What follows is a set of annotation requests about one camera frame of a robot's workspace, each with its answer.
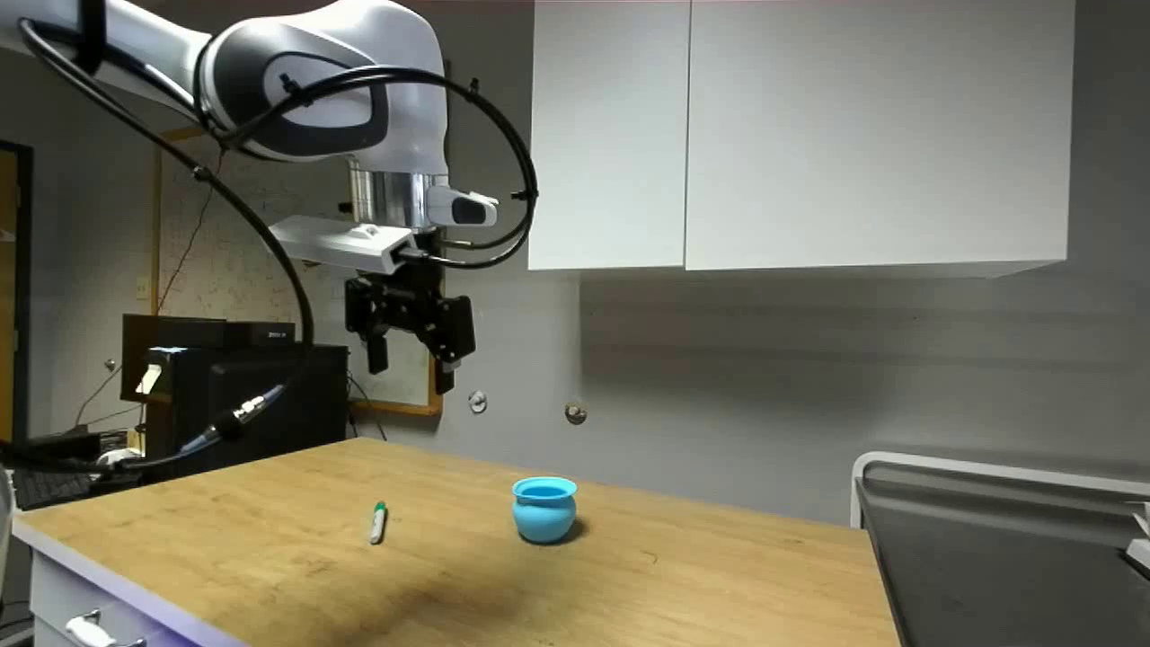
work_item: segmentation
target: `door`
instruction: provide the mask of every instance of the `door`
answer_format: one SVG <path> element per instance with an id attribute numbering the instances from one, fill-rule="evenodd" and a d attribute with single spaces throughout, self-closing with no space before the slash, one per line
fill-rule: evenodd
<path id="1" fill-rule="evenodd" d="M 22 439 L 22 196 L 24 196 L 24 151 L 0 144 L 0 444 Z"/>

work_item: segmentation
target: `wooden table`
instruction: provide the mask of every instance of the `wooden table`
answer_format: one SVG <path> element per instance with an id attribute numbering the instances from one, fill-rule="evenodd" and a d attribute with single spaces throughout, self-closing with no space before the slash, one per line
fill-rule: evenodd
<path id="1" fill-rule="evenodd" d="M 897 644 L 855 530 L 581 483 L 578 536 L 528 548 L 512 477 L 355 439 L 32 510 L 14 536 L 140 611 L 147 647 Z M 371 548 L 378 500 L 393 524 Z"/>

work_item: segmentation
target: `black machine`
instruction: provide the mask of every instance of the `black machine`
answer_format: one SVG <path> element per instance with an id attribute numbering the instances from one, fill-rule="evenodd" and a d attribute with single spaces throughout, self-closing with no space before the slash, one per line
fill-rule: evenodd
<path id="1" fill-rule="evenodd" d="M 127 317 L 123 353 L 123 394 L 147 404 L 147 456 L 171 456 L 245 399 L 285 387 L 245 436 L 182 459 L 176 471 L 207 471 L 346 439 L 348 349 L 297 347 L 292 323 Z"/>

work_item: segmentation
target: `cabinet door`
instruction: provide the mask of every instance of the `cabinet door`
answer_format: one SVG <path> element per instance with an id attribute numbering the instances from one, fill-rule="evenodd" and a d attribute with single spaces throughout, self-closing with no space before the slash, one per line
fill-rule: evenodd
<path id="1" fill-rule="evenodd" d="M 691 0 L 537 0 L 533 271 L 681 265 Z"/>
<path id="2" fill-rule="evenodd" d="M 1067 254 L 1075 0 L 700 0 L 687 265 Z"/>

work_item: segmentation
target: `white cabinet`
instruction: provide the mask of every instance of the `white cabinet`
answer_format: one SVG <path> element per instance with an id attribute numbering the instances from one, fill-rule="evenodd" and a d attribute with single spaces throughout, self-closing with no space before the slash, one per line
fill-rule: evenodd
<path id="1" fill-rule="evenodd" d="M 533 265 L 994 272 L 1067 254 L 1075 0 L 614 11 L 535 11 Z"/>

